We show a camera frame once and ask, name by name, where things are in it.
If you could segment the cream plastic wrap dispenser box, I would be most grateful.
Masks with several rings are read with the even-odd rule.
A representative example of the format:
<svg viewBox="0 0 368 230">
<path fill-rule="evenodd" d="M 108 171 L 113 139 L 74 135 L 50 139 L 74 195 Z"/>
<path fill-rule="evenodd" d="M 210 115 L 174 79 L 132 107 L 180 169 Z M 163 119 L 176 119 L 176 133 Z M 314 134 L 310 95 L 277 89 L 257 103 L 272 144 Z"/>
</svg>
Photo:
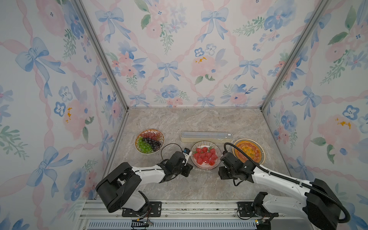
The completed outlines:
<svg viewBox="0 0 368 230">
<path fill-rule="evenodd" d="M 180 134 L 181 142 L 200 142 L 210 141 L 212 143 L 225 143 L 233 141 L 233 134 L 230 132 L 200 132 L 182 131 Z"/>
</svg>

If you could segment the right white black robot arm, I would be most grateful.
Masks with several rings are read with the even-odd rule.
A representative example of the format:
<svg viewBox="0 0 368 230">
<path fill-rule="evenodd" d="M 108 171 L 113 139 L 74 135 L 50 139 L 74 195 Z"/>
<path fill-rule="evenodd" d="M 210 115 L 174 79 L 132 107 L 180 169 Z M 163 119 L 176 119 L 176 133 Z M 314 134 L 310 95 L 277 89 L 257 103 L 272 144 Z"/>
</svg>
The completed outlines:
<svg viewBox="0 0 368 230">
<path fill-rule="evenodd" d="M 350 222 L 348 209 L 325 181 L 290 177 L 261 166 L 249 156 L 246 158 L 248 160 L 243 163 L 225 150 L 220 158 L 223 163 L 218 172 L 220 178 L 238 180 L 240 183 L 248 181 L 286 194 L 286 197 L 281 197 L 266 192 L 258 193 L 252 203 L 255 214 L 271 217 L 280 213 L 288 214 L 307 219 L 321 230 L 335 230 L 338 224 Z"/>
</svg>

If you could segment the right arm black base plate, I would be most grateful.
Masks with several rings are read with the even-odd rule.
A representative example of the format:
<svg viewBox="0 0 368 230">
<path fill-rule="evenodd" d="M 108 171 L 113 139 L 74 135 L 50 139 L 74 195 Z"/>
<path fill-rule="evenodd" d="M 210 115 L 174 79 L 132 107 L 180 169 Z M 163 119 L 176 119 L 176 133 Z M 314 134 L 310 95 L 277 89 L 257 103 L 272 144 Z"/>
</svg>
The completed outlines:
<svg viewBox="0 0 368 230">
<path fill-rule="evenodd" d="M 273 213 L 266 210 L 262 203 L 253 204 L 253 201 L 237 202 L 237 214 L 241 218 L 271 217 Z"/>
</svg>

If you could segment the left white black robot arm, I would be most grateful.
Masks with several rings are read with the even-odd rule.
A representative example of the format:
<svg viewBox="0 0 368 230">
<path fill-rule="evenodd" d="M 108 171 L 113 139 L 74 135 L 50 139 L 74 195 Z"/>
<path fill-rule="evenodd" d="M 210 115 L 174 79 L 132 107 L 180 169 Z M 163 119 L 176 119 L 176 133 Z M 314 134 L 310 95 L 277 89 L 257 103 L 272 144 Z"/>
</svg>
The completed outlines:
<svg viewBox="0 0 368 230">
<path fill-rule="evenodd" d="M 128 162 L 121 163 L 98 183 L 96 191 L 109 213 L 122 209 L 143 216 L 152 210 L 152 202 L 137 188 L 145 184 L 169 182 L 179 175 L 188 177 L 193 168 L 188 163 L 191 155 L 192 151 L 185 148 L 152 167 L 133 167 Z"/>
</svg>

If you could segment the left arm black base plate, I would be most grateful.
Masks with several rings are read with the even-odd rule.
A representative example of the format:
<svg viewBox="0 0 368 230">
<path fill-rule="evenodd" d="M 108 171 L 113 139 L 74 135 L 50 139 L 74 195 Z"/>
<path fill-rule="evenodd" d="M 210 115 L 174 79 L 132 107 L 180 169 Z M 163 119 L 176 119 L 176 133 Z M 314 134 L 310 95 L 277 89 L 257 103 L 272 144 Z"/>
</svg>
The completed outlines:
<svg viewBox="0 0 368 230">
<path fill-rule="evenodd" d="M 151 201 L 145 204 L 139 211 L 134 211 L 132 209 L 122 209 L 122 217 L 132 217 L 132 218 L 143 218 L 149 217 L 160 217 L 162 212 L 162 202 Z"/>
</svg>

